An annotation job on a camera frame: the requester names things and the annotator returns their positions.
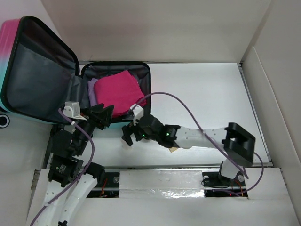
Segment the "beige cosmetic tube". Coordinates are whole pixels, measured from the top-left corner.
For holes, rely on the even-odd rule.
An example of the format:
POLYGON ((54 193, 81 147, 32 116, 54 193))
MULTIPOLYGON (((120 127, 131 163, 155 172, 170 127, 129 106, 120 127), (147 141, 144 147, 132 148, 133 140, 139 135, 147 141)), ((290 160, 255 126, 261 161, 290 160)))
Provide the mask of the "beige cosmetic tube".
POLYGON ((173 153, 174 151, 176 151, 178 149, 179 149, 178 147, 171 147, 171 148, 169 148, 169 152, 173 153))

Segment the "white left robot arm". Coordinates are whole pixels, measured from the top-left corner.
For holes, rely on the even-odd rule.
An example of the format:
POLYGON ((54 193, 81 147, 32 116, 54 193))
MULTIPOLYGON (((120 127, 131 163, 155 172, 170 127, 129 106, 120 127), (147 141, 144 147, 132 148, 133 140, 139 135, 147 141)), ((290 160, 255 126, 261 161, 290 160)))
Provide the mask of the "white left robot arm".
POLYGON ((96 128, 110 126, 113 109, 104 104, 81 109, 79 102, 65 102, 59 108, 59 114, 75 128, 53 136, 47 190, 32 226, 70 226, 88 194, 105 182, 104 166, 92 162, 92 136, 96 128))

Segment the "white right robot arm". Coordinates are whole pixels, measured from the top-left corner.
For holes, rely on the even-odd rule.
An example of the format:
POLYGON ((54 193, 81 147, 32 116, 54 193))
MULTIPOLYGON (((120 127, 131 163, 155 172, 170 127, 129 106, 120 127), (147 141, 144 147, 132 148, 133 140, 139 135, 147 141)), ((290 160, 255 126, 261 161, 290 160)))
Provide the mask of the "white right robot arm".
POLYGON ((134 136, 136 141, 152 140, 171 152, 179 148, 214 148, 226 158, 219 169, 223 178, 234 180, 239 173, 244 173, 244 168, 253 165, 256 139, 234 122, 225 128, 201 130, 163 124, 153 115, 145 115, 123 126, 122 132, 122 139, 128 146, 133 144, 131 136, 134 136))

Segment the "purple shirt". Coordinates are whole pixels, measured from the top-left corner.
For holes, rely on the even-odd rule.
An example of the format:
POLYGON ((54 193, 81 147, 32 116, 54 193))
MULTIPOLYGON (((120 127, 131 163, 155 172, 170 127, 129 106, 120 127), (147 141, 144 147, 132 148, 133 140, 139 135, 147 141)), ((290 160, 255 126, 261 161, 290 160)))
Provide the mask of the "purple shirt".
POLYGON ((97 100, 95 97, 95 92, 94 92, 94 84, 98 81, 98 79, 93 78, 87 83, 88 87, 88 97, 89 97, 89 102, 90 106, 95 106, 97 105, 97 100))

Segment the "pink and teal suitcase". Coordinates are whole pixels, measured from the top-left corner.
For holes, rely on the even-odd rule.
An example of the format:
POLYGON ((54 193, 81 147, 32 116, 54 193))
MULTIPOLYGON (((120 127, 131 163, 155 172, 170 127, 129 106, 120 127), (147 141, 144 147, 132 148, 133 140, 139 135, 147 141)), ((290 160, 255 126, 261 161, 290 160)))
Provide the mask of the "pink and teal suitcase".
POLYGON ((0 29, 0 108, 52 124, 65 124, 58 109, 67 101, 90 106, 87 84, 128 71, 143 94, 151 70, 139 61, 93 61, 80 68, 75 53, 40 19, 24 16, 0 29))

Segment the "pink cloth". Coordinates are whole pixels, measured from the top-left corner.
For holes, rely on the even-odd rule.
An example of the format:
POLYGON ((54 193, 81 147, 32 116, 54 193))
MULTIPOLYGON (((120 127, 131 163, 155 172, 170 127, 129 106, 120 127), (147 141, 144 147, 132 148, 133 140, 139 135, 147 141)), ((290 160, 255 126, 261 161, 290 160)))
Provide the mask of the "pink cloth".
POLYGON ((99 79, 94 83, 98 104, 113 105, 112 118, 125 115, 129 108, 144 97, 138 80, 129 71, 99 79))

